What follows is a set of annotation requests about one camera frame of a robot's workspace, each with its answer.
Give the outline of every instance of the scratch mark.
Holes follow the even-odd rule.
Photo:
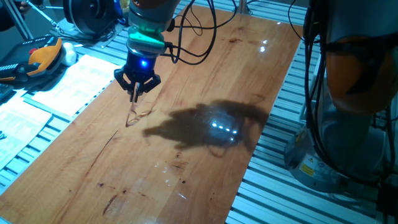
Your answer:
[[[99,156],[102,154],[102,152],[104,151],[104,149],[106,148],[106,146],[108,145],[108,143],[112,140],[112,138],[115,136],[115,134],[118,132],[118,130],[116,130],[116,132],[112,135],[112,137],[108,140],[108,142],[104,145],[104,148],[102,148],[101,152],[99,152],[99,154],[97,155],[97,157],[95,158],[94,162],[92,163],[91,167],[88,169],[85,178],[87,177],[88,173],[90,173],[91,168],[93,168],[94,164],[97,162],[97,159],[99,158]]]
[[[107,209],[109,208],[109,206],[112,204],[113,200],[117,197],[118,195],[115,195],[111,198],[111,200],[109,200],[108,204],[106,205],[106,207],[104,208],[104,212],[102,213],[102,215],[105,215]]]
[[[87,177],[88,173],[90,173],[91,168],[93,168],[95,162],[97,161],[97,159],[99,158],[99,156],[102,154],[102,152],[104,151],[104,149],[106,148],[106,145],[108,145],[108,143],[112,140],[112,138],[115,136],[115,134],[118,132],[118,130],[112,135],[112,137],[109,139],[109,141],[105,144],[104,148],[102,148],[101,152],[99,152],[99,154],[97,155],[97,157],[95,158],[94,162],[92,163],[91,167],[88,169],[85,178]],[[79,188],[76,189],[75,194],[72,196],[72,198],[64,204],[64,206],[62,207],[62,209],[60,210],[60,212],[57,214],[57,217],[62,213],[61,217],[60,217],[60,222],[62,222],[64,216],[67,214],[67,212],[69,211],[69,208],[72,204],[72,202],[75,200],[77,193],[80,191],[81,186],[83,185],[84,182],[81,182],[81,184],[79,185]]]
[[[177,165],[173,165],[174,167],[177,167],[177,168],[179,168],[179,169],[181,169],[181,170],[185,170],[184,168],[182,168],[182,167],[180,167],[180,166],[177,166]]]

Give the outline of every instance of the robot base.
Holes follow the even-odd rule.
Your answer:
[[[335,150],[338,155],[333,156],[334,162],[356,177],[370,178],[381,164],[384,154],[382,149],[386,146],[385,138],[383,131],[370,128],[362,147],[352,151]],[[339,175],[318,157],[307,128],[288,143],[285,149],[285,164],[298,181],[313,190],[335,193],[356,192],[362,188],[362,185]]]

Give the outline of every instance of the wooden table surface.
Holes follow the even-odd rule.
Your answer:
[[[209,9],[193,10],[213,25]],[[231,16],[216,14],[218,23]],[[177,34],[165,39],[176,44]],[[211,35],[185,29],[183,47],[201,53]],[[1,195],[0,216],[13,224],[224,223],[298,44],[288,24],[238,14],[217,30],[201,65],[158,58],[162,83],[137,104],[153,113],[128,128],[129,96],[112,82]]]

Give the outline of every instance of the white paper sheet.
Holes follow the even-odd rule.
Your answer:
[[[120,66],[84,55],[68,68],[55,87],[36,93],[32,100],[73,116],[113,80],[113,72],[117,68]]]
[[[0,169],[36,137],[51,114],[14,98],[0,107],[0,130],[7,136],[0,140]]]

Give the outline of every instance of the black cable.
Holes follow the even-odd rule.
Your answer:
[[[178,32],[178,49],[177,49],[177,55],[174,57],[172,57],[172,61],[173,63],[177,63],[179,58],[180,58],[180,54],[181,54],[181,44],[182,44],[182,28],[185,22],[185,18],[187,17],[187,13],[188,10],[192,7],[193,3],[195,2],[195,0],[191,0],[191,2],[189,3],[189,5],[187,6],[187,8],[184,10],[184,13],[182,14],[182,19],[181,19],[181,23],[180,23],[180,30]]]
[[[392,137],[392,122],[391,122],[391,105],[386,109],[386,122],[387,122],[387,137],[390,145],[390,166],[387,168],[385,173],[382,175],[382,180],[386,180],[394,170],[396,163],[396,150],[394,145],[394,138]]]
[[[293,2],[290,4],[289,9],[287,10],[287,18],[289,19],[290,26],[292,27],[293,31],[296,33],[297,37],[299,37],[300,40],[304,41],[304,39],[299,35],[299,33],[297,33],[296,29],[294,29],[292,20],[290,19],[290,10],[295,2],[296,2],[296,0],[293,0]]]
[[[248,5],[248,4],[250,4],[250,3],[253,3],[253,2],[261,2],[261,1],[259,1],[259,0],[251,0],[251,1],[248,1],[248,2],[246,3],[246,5]]]
[[[373,115],[373,128],[377,128],[377,119],[376,119],[376,114]]]
[[[238,11],[238,6],[236,5],[235,0],[232,0],[232,3],[234,4],[234,14],[231,16],[231,18],[229,18],[227,21],[223,22],[220,25],[215,25],[214,27],[198,27],[198,26],[182,26],[181,27],[181,26],[175,26],[175,28],[180,28],[180,29],[181,28],[196,28],[196,29],[205,29],[205,30],[214,29],[214,28],[220,28],[223,25],[227,24],[229,21],[231,21],[235,17],[235,15],[236,15],[236,13]]]
[[[189,52],[188,50],[186,50],[186,49],[184,49],[184,48],[181,47],[181,37],[179,37],[179,38],[178,38],[178,46],[174,46],[174,45],[169,46],[170,54],[162,54],[162,56],[171,57],[173,63],[177,63],[178,60],[181,60],[183,63],[189,64],[189,65],[198,65],[198,64],[202,63],[202,62],[207,58],[207,56],[209,56],[209,53],[210,53],[210,51],[212,50],[212,48],[213,48],[213,46],[214,46],[214,43],[215,43],[215,40],[216,40],[217,20],[216,20],[216,11],[215,11],[215,7],[214,7],[214,2],[213,2],[213,0],[207,0],[207,2],[208,2],[208,4],[209,4],[210,11],[211,11],[211,14],[212,14],[212,16],[213,16],[213,23],[214,23],[214,27],[213,27],[213,37],[212,37],[212,39],[211,39],[211,42],[210,42],[210,45],[209,45],[208,49],[207,49],[204,53],[202,53],[201,55],[196,55],[196,54],[194,54],[194,53],[191,53],[191,52]],[[182,15],[182,21],[186,18],[186,14],[187,14],[188,10],[189,10],[190,8],[192,8],[192,4],[191,4],[191,3],[187,6],[186,10],[184,11],[184,13],[183,13],[183,15]],[[182,33],[182,28],[181,28],[181,27],[183,27],[183,22],[180,24],[180,34]],[[177,55],[174,55],[174,54],[173,54],[173,49],[177,49]],[[182,58],[180,58],[179,52],[181,52],[181,50],[184,51],[184,52],[186,52],[186,53],[188,53],[188,54],[190,54],[190,55],[192,55],[192,56],[195,56],[195,57],[202,57],[202,56],[204,56],[204,57],[203,57],[199,62],[191,63],[191,62],[188,62],[188,61],[183,60]]]
[[[192,7],[191,7],[191,13],[192,13],[192,15],[195,17],[195,19],[198,21],[198,23],[199,23],[199,26],[200,26],[200,34],[198,34],[198,32],[195,30],[195,28],[194,27],[192,27],[192,30],[194,31],[194,33],[197,35],[197,36],[202,36],[203,35],[203,29],[202,29],[202,26],[201,26],[201,22],[200,22],[200,20],[197,18],[197,16],[195,15],[195,13],[193,13],[193,10],[192,10]],[[187,19],[187,18],[185,18],[186,20],[187,20],[187,22],[192,26],[192,23],[189,21],[189,19]]]
[[[187,62],[186,60],[183,60],[181,58],[179,59],[179,60],[181,60],[182,62],[184,62],[184,63],[186,63],[188,65],[198,65],[198,64],[204,62],[206,60],[206,58],[209,56],[210,51],[212,50],[212,48],[214,46],[214,43],[215,43],[215,40],[216,40],[216,35],[217,35],[216,10],[215,10],[215,7],[214,7],[213,0],[208,0],[208,4],[210,6],[210,10],[211,10],[211,13],[213,15],[213,23],[214,23],[213,37],[211,38],[211,42],[210,42],[209,47],[207,48],[205,53],[202,54],[202,56],[204,56],[204,57],[199,62],[191,63],[191,62]]]

